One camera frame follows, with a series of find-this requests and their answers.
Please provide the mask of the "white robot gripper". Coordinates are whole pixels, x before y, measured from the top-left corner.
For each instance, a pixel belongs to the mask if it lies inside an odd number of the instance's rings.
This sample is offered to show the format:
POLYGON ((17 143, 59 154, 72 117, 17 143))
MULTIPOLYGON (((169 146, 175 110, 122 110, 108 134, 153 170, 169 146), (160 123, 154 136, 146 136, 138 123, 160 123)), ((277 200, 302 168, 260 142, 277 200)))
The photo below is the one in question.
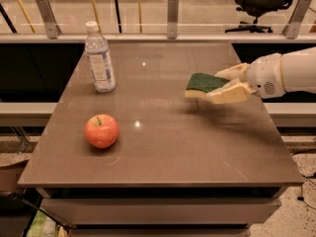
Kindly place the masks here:
POLYGON ((248 63, 240 63, 215 73, 229 80, 223 87, 208 92, 205 97, 213 104, 247 101, 255 93, 262 99, 277 98, 285 94, 281 81, 281 54, 262 56, 248 63))

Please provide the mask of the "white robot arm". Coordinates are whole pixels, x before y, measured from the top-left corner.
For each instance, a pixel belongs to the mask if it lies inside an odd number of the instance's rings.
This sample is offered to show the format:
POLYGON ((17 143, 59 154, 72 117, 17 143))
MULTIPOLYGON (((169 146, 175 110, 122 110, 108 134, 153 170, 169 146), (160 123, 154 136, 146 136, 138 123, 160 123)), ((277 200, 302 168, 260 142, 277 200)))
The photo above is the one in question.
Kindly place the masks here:
POLYGON ((228 82, 206 94, 214 104, 245 102, 252 94, 262 99, 299 91, 315 94, 316 47, 261 56, 252 63, 221 70, 215 76, 228 82))

